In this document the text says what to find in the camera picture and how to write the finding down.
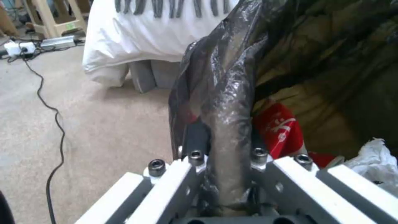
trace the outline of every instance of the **hex socket bolt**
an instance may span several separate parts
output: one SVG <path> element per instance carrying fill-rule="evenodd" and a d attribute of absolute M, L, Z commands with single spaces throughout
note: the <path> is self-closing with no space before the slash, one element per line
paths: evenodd
<path fill-rule="evenodd" d="M 166 172 L 166 164 L 162 159 L 154 159 L 148 164 L 149 175 L 160 177 Z"/>
<path fill-rule="evenodd" d="M 298 154 L 294 156 L 294 160 L 304 167 L 306 170 L 311 170 L 313 160 L 306 154 Z"/>
<path fill-rule="evenodd" d="M 266 149 L 263 148 L 255 148 L 252 150 L 250 157 L 253 162 L 255 163 L 266 163 L 267 162 L 267 157 L 268 157 L 268 152 Z"/>
<path fill-rule="evenodd" d="M 199 150 L 193 150 L 188 157 L 188 161 L 190 164 L 194 166 L 200 166 L 205 162 L 205 157 L 202 152 Z"/>

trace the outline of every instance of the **white metal bar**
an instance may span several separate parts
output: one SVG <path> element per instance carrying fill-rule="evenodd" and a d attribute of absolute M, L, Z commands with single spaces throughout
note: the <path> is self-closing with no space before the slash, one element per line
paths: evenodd
<path fill-rule="evenodd" d="M 377 223 L 398 223 L 398 199 L 340 165 L 317 177 Z"/>
<path fill-rule="evenodd" d="M 75 224 L 123 223 L 151 188 L 149 179 L 125 173 Z"/>
<path fill-rule="evenodd" d="M 199 177 L 188 162 L 175 160 L 131 215 L 127 224 L 169 223 L 183 217 L 199 187 Z"/>
<path fill-rule="evenodd" d="M 256 181 L 284 212 L 303 212 L 318 223 L 374 223 L 291 157 L 267 164 Z"/>

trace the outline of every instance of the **carpet floor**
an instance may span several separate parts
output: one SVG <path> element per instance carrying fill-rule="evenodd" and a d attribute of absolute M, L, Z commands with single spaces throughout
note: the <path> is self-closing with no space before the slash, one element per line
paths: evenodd
<path fill-rule="evenodd" d="M 74 223 L 124 173 L 172 159 L 168 90 L 140 94 L 126 80 L 105 88 L 82 69 L 83 48 L 29 62 L 45 78 L 42 96 L 65 129 L 65 164 L 51 183 L 56 220 Z M 50 223 L 45 186 L 60 162 L 55 113 L 36 95 L 40 79 L 22 60 L 0 61 L 0 189 L 18 224 Z"/>

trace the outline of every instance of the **power cord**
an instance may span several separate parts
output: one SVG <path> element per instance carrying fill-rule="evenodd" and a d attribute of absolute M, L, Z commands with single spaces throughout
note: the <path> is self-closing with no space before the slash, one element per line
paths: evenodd
<path fill-rule="evenodd" d="M 36 72 L 35 70 L 33 70 L 30 65 L 28 64 L 28 61 L 34 59 L 35 57 L 37 57 L 38 55 L 45 53 L 45 52 L 52 52 L 52 51 L 61 51 L 61 50 L 67 50 L 68 48 L 65 49 L 51 49 L 51 50 L 45 50 L 43 48 L 40 47 L 41 41 L 33 41 L 33 43 L 36 46 L 36 50 L 33 53 L 33 55 L 26 55 L 25 52 L 27 52 L 27 48 L 25 47 L 21 47 L 20 43 L 18 43 L 18 47 L 21 50 L 21 53 L 19 55 L 19 57 L 17 58 L 22 58 L 22 60 L 25 62 L 26 66 L 29 68 L 29 70 L 31 72 L 33 72 L 36 76 L 38 76 L 40 78 L 40 86 L 37 89 L 37 96 L 39 97 L 40 101 L 43 103 L 43 105 L 45 107 L 47 107 L 48 109 L 52 110 L 55 112 L 55 123 L 57 124 L 58 128 L 61 130 L 62 132 L 62 137 L 61 137 L 61 141 L 60 141 L 60 145 L 59 145 L 59 151 L 60 151 L 60 155 L 61 155 L 61 162 L 58 164 L 58 166 L 56 166 L 50 173 L 48 179 L 47 179 L 47 183 L 46 183 L 46 196 L 47 196 L 47 205 L 48 205 L 48 209 L 49 209 L 49 214 L 50 214 L 50 219 L 51 219 L 51 223 L 52 224 L 56 224 L 56 220 L 55 220 L 55 215 L 54 215 L 54 210 L 53 210 L 53 204 L 51 201 L 51 193 L 50 193 L 50 183 L 51 180 L 55 174 L 55 172 L 64 164 L 64 149 L 63 149 L 63 145 L 64 145 L 64 138 L 65 138 L 65 131 L 62 128 L 61 124 L 59 123 L 59 110 L 56 107 L 50 106 L 48 105 L 48 103 L 46 103 L 46 101 L 42 98 L 41 96 L 41 90 L 43 88 L 44 85 L 44 77 L 42 75 L 40 75 L 38 72 Z"/>

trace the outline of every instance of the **white plug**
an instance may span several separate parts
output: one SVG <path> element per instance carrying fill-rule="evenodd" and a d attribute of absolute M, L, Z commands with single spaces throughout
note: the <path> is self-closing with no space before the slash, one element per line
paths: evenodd
<path fill-rule="evenodd" d="M 6 49 L 7 53 L 9 56 L 19 56 L 21 54 L 21 49 L 26 48 L 27 51 L 25 51 L 25 54 L 33 54 L 36 50 L 36 46 L 33 44 L 33 42 L 26 42 L 26 43 L 6 43 L 4 44 L 4 48 Z"/>

